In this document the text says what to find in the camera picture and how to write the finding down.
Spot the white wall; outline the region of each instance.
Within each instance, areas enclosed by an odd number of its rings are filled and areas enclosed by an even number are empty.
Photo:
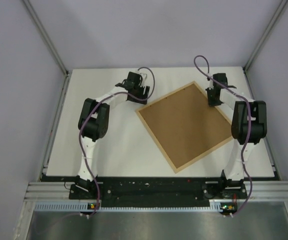
[[[288,8],[249,71],[255,96],[267,103],[274,157],[288,179]]]
[[[31,0],[68,69],[243,66],[281,0]]]
[[[11,239],[64,77],[19,0],[0,0],[0,240]]]

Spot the robotic arm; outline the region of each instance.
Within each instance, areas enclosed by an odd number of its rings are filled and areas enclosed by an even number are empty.
[[[147,99],[150,87],[145,86],[146,77],[146,74],[129,72],[127,79],[125,79],[122,83],[116,84],[109,93],[96,99],[88,98],[85,100],[78,121],[78,129],[81,129],[90,112],[101,100],[109,96],[113,96],[96,109],[95,113],[86,123],[85,128],[82,131],[82,145],[86,152],[88,165],[92,169],[95,177],[97,176],[97,165],[96,161],[93,160],[94,149],[98,143],[97,140],[103,138],[108,130],[110,110],[125,101],[147,104],[147,100],[144,99]],[[234,86],[228,85],[228,80],[225,73],[214,74],[213,78],[228,88],[235,88]],[[227,166],[223,169],[221,174],[221,178],[223,179],[221,189],[241,187],[244,179],[241,150],[246,141],[248,132],[248,114],[246,103],[244,101],[240,101],[238,97],[230,93],[227,89],[222,88],[220,85],[213,83],[213,81],[210,81],[210,86],[206,89],[206,91],[208,105],[210,107],[219,106],[222,103],[225,103],[232,110],[234,110],[231,124],[231,133],[234,138],[234,145]],[[143,99],[144,101],[136,100],[128,94],[115,95],[118,92],[132,94],[133,96]],[[250,103],[251,107],[252,119],[250,138],[244,151],[245,164],[247,164],[248,158],[254,146],[267,134],[266,103],[264,101],[255,101],[249,98],[248,102]],[[82,156],[81,159],[81,166],[78,175],[81,180],[90,182],[93,181],[93,177],[89,173],[85,164],[84,156]]]
[[[147,75],[144,73],[129,72],[127,79],[125,79],[122,83],[116,84],[110,92],[96,99],[87,98],[85,100],[78,121],[79,130],[81,129],[85,120],[87,119],[91,111],[95,108],[95,106],[107,97],[113,96],[106,100],[105,103],[99,105],[99,107],[95,110],[95,113],[86,123],[82,131],[82,145],[87,156],[87,163],[92,170],[94,177],[98,175],[98,169],[96,164],[97,161],[93,160],[94,149],[96,144],[98,143],[98,139],[103,138],[108,130],[110,110],[114,109],[117,105],[126,101],[147,104],[147,100],[145,99],[148,98],[150,87],[145,86],[146,78]],[[129,96],[127,93],[135,96],[138,99],[143,100],[135,99]],[[82,156],[81,158],[81,165],[78,171],[78,175],[80,179],[84,181],[93,181],[93,177],[87,169],[84,156]]]
[[[233,92],[237,93],[237,91],[234,90],[236,87],[228,85],[228,79],[225,73],[214,74],[213,78],[226,87],[231,88]],[[231,133],[234,138],[234,145],[229,161],[222,171],[222,177],[227,179],[230,183],[238,183],[241,180],[243,182],[244,169],[241,159],[241,151],[245,144],[248,132],[248,113],[246,103],[213,81],[210,81],[210,86],[206,91],[208,105],[210,107],[219,106],[224,103],[234,110],[231,124]],[[250,104],[252,117],[250,137],[243,154],[245,164],[247,164],[255,145],[267,134],[267,118],[266,103],[264,101],[255,101],[247,97],[245,98]]]

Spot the white table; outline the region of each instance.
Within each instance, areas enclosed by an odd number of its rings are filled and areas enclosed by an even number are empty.
[[[133,68],[123,69],[75,69],[69,82],[59,120],[47,176],[76,176],[81,164],[82,152],[78,142],[78,121],[86,98],[97,98],[121,83]],[[147,70],[146,84],[153,85]],[[150,101],[192,81],[203,89],[209,82],[194,67],[152,68],[156,86]],[[226,73],[228,84],[250,97],[241,67],[212,67],[211,74]],[[109,127],[96,150],[98,175],[102,177],[219,177],[226,166],[233,141],[228,142],[194,164],[174,173],[136,114],[142,105],[124,102],[110,112]],[[232,119],[233,111],[222,104],[220,108]],[[274,172],[264,141],[253,150],[247,170],[252,177],[273,177]]]

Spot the cork board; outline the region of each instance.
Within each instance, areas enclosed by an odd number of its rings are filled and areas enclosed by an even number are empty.
[[[231,121],[218,107],[209,107],[196,82],[136,112],[175,173],[232,139]]]

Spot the wooden frame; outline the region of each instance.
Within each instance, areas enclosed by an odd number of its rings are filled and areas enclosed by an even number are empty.
[[[158,146],[158,148],[160,149],[160,151],[162,152],[162,154],[164,155],[164,157],[166,158],[167,162],[169,163],[169,165],[171,166],[171,168],[173,169],[173,171],[175,173],[178,173],[179,171],[187,168],[188,166],[190,166],[191,164],[195,163],[196,161],[200,160],[201,158],[207,156],[208,154],[210,154],[211,152],[213,152],[214,150],[218,149],[219,147],[223,146],[224,144],[228,143],[231,139],[232,136],[230,135],[228,138],[226,138],[225,140],[221,141],[220,143],[216,144],[215,146],[211,147],[210,149],[206,150],[205,152],[203,152],[202,154],[196,156],[195,158],[193,158],[192,160],[186,162],[185,164],[176,167],[173,163],[173,161],[171,160],[171,158],[169,157],[169,155],[167,154],[167,152],[165,151],[165,149],[162,147],[161,143],[159,142],[158,138],[155,136],[155,134],[153,133],[153,131],[151,130],[150,126],[148,125],[148,123],[146,122],[146,120],[144,119],[144,117],[141,115],[140,111],[154,105],[155,103],[179,92],[184,90],[187,87],[190,87],[191,85],[195,85],[198,90],[203,93],[203,95],[205,96],[205,98],[207,98],[207,94],[206,92],[195,82],[191,82],[183,87],[180,87],[179,89],[176,89],[170,93],[168,93],[167,95],[164,95],[156,100],[154,100],[153,102],[145,105],[144,107],[141,107],[139,109],[136,110],[136,113],[139,117],[139,119],[142,121],[142,123],[144,124],[145,128],[147,129],[147,131],[149,132],[149,134],[151,135],[151,137],[153,138],[154,142],[156,143],[156,145]],[[225,120],[229,123],[229,125],[231,125],[231,120],[225,115],[225,113],[223,113],[223,111],[219,108],[216,107],[217,111],[225,118]]]

